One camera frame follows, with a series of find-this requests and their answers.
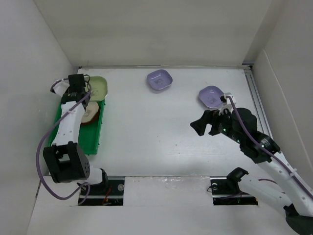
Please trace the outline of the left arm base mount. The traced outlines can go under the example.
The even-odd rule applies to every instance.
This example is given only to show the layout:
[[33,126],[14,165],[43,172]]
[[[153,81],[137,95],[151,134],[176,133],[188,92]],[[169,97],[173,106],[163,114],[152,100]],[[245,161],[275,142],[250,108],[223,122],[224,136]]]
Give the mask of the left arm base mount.
[[80,191],[79,206],[123,206],[125,178],[110,177],[106,186],[92,185],[88,196],[84,200],[87,188]]

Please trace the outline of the cream square dish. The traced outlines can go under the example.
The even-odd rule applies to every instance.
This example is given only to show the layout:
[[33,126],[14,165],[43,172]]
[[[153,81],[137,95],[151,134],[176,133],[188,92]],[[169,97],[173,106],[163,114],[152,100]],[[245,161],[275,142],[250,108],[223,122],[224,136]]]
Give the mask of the cream square dish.
[[89,102],[85,113],[83,114],[83,117],[81,119],[81,124],[87,124],[90,123],[94,117],[96,116],[96,114],[99,111],[99,105],[97,102]]

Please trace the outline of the purple square dish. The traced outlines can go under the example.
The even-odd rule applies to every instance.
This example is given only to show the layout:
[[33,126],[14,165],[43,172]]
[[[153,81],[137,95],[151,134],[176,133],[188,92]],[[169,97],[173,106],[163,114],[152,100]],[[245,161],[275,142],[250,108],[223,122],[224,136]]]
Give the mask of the purple square dish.
[[161,91],[173,83],[173,78],[168,71],[159,69],[147,75],[147,83],[155,91]]
[[199,91],[198,97],[200,101],[209,109],[215,110],[222,106],[220,97],[223,95],[223,91],[216,86],[207,86]]

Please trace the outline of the upper left purple square dish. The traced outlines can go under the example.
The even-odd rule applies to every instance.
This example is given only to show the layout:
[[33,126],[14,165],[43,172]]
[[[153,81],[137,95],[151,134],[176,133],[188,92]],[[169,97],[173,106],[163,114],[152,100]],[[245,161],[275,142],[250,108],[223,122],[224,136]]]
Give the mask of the upper left purple square dish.
[[147,83],[155,91],[161,91],[173,83],[173,78],[168,71],[159,69],[147,75]]

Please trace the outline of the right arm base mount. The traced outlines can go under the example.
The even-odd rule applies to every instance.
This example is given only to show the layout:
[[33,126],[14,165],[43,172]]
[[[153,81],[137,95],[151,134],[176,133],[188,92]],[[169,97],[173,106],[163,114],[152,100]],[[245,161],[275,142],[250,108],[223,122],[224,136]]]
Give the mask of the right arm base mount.
[[258,205],[255,197],[236,189],[225,176],[210,177],[210,186],[207,192],[212,195],[214,206]]

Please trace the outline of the green plastic bin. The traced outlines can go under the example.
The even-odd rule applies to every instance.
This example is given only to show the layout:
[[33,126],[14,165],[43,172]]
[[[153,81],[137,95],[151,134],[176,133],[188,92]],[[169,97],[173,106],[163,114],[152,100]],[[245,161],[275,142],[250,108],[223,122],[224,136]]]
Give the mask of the green plastic bin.
[[97,153],[103,110],[105,101],[97,102],[100,109],[100,115],[97,122],[91,125],[81,126],[81,119],[85,110],[82,106],[77,106],[73,110],[62,110],[61,105],[58,108],[55,122],[58,124],[52,130],[48,146],[65,145],[68,142],[79,144],[86,155],[94,155]]

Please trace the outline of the right purple square dish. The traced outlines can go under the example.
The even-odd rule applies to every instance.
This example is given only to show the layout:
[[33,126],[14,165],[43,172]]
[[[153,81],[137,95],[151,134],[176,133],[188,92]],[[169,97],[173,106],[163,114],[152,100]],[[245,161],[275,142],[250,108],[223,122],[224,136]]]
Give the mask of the right purple square dish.
[[209,109],[215,110],[222,106],[220,97],[223,95],[223,91],[216,86],[207,86],[199,91],[198,97],[200,101]]

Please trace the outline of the green square dish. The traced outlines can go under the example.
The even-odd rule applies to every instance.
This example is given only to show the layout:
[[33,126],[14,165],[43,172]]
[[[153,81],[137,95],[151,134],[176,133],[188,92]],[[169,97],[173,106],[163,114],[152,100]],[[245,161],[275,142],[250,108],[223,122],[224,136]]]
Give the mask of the green square dish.
[[90,101],[100,102],[108,94],[108,85],[105,78],[101,76],[92,76],[89,81],[91,85]]

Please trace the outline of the red round plate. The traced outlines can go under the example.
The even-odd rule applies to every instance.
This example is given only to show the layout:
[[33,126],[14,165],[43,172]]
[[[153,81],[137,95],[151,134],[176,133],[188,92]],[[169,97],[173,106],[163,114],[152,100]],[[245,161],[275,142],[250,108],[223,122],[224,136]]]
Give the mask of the red round plate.
[[98,110],[98,112],[94,115],[94,117],[90,121],[81,122],[81,126],[87,126],[87,125],[91,125],[92,123],[97,122],[99,119],[99,115],[100,115],[100,110]]

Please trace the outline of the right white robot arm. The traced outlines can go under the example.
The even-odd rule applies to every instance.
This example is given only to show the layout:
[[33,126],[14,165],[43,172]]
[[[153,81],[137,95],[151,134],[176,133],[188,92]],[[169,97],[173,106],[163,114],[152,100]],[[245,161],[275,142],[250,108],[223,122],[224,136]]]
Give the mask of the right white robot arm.
[[275,156],[280,147],[268,135],[257,130],[257,118],[246,108],[230,112],[206,110],[202,117],[190,124],[199,136],[223,134],[239,144],[240,150],[264,170],[281,188],[276,191],[238,167],[227,175],[226,187],[232,193],[248,193],[285,217],[287,224],[300,235],[313,233],[312,189],[300,179],[286,159]]

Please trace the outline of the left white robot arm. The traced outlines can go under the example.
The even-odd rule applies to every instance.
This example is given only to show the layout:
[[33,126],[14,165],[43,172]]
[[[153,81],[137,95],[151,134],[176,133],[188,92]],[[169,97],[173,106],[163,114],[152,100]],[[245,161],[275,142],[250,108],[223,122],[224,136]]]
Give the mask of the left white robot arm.
[[91,77],[72,74],[57,80],[51,92],[61,97],[56,127],[43,150],[44,160],[55,183],[83,182],[98,194],[109,189],[105,170],[90,165],[88,156],[98,150],[104,98],[94,98]]

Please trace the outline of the right aluminium frame rail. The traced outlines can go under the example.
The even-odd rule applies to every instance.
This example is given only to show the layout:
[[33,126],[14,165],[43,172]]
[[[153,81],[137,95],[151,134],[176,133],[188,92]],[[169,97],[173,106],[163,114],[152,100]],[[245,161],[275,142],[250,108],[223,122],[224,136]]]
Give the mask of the right aluminium frame rail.
[[269,127],[269,123],[266,117],[265,110],[263,108],[263,104],[257,90],[257,86],[254,80],[253,72],[252,72],[253,64],[243,64],[244,74],[248,83],[248,87],[250,90],[250,94],[252,97],[252,101],[255,107],[256,116],[258,118],[258,125],[260,126],[260,131],[265,133],[266,135],[272,137],[272,133]]

